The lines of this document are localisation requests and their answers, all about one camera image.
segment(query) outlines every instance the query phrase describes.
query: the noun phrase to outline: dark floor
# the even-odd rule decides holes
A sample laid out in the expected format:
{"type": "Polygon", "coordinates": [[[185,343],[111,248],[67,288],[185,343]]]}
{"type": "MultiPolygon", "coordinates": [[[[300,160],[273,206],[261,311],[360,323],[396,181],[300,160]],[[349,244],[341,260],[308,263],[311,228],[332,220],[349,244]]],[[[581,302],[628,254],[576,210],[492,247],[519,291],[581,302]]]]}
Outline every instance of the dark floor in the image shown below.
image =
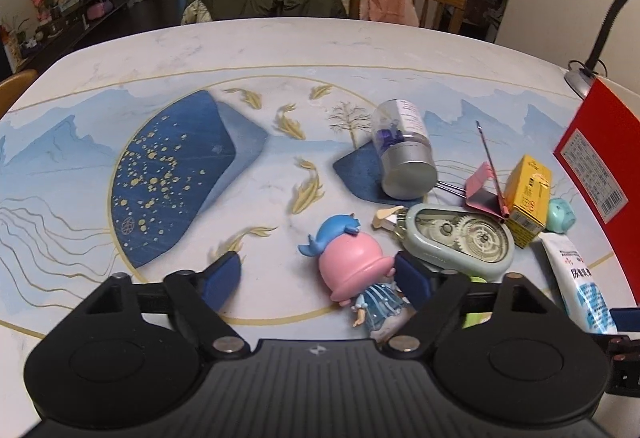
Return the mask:
{"type": "Polygon", "coordinates": [[[76,45],[76,50],[137,33],[179,26],[187,0],[144,0],[124,7],[76,45]]]}

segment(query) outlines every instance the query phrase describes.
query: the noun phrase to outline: pink hat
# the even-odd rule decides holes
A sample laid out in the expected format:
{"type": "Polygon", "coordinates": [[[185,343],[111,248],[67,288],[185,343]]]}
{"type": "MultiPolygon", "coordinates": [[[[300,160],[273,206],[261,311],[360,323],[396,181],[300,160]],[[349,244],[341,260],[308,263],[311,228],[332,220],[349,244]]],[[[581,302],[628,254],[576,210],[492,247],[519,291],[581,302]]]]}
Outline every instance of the pink hat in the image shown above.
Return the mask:
{"type": "Polygon", "coordinates": [[[384,257],[378,241],[368,233],[348,233],[329,243],[318,260],[320,275],[331,289],[331,300],[348,301],[395,272],[394,258],[384,257]]]}

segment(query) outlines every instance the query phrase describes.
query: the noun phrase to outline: pink bag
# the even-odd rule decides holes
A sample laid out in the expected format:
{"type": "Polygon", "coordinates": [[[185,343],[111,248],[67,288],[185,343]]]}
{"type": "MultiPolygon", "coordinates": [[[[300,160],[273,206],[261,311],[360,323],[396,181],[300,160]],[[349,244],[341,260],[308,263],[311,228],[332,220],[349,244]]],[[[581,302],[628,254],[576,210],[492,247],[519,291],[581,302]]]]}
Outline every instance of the pink bag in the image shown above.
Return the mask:
{"type": "Polygon", "coordinates": [[[111,1],[100,0],[100,2],[92,4],[87,8],[86,18],[90,21],[95,21],[100,17],[104,17],[111,10],[113,10],[113,3],[111,1]]]}

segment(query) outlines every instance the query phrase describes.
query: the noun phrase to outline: white gear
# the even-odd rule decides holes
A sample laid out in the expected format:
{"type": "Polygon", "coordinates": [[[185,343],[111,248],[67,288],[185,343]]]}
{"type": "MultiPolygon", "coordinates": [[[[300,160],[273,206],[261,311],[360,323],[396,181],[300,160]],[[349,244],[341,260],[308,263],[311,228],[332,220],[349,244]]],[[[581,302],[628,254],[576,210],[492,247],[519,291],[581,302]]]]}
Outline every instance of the white gear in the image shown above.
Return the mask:
{"type": "Polygon", "coordinates": [[[460,218],[456,228],[456,247],[459,251],[489,263],[501,261],[507,254],[507,236],[494,220],[465,215],[460,218]]]}
{"type": "Polygon", "coordinates": [[[434,219],[424,228],[425,235],[429,239],[447,246],[453,246],[460,234],[456,224],[448,219],[434,219]]]}

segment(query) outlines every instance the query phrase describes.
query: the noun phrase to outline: white tube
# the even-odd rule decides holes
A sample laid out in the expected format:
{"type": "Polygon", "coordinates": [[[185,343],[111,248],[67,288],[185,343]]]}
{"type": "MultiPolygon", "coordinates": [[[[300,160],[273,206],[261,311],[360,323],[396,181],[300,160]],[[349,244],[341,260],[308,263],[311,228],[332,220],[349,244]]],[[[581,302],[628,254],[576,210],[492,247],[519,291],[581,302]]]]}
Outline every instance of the white tube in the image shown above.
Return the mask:
{"type": "Polygon", "coordinates": [[[541,233],[540,239],[569,318],[585,332],[616,334],[616,323],[602,293],[571,240],[559,233],[541,233]]]}

